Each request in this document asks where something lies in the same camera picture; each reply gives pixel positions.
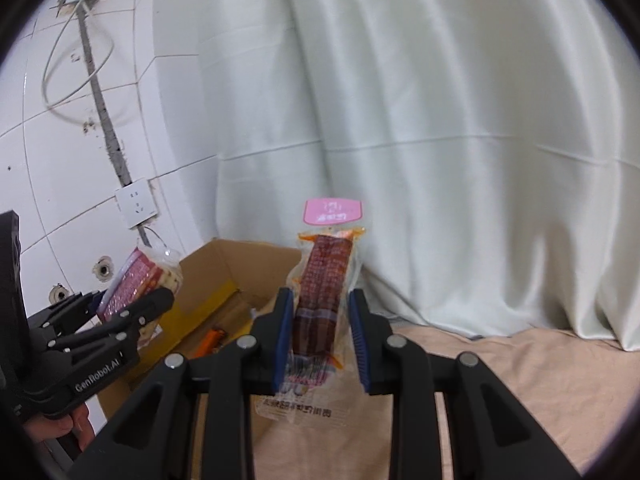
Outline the person's left hand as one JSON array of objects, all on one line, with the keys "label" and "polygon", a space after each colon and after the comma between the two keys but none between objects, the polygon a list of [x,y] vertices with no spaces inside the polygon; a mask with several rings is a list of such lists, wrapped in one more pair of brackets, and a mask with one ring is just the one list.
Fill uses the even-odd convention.
[{"label": "person's left hand", "polygon": [[85,451],[96,436],[89,420],[89,409],[86,404],[79,405],[72,414],[60,419],[48,419],[42,415],[34,416],[24,423],[23,428],[35,443],[73,434],[78,440],[81,451]]}]

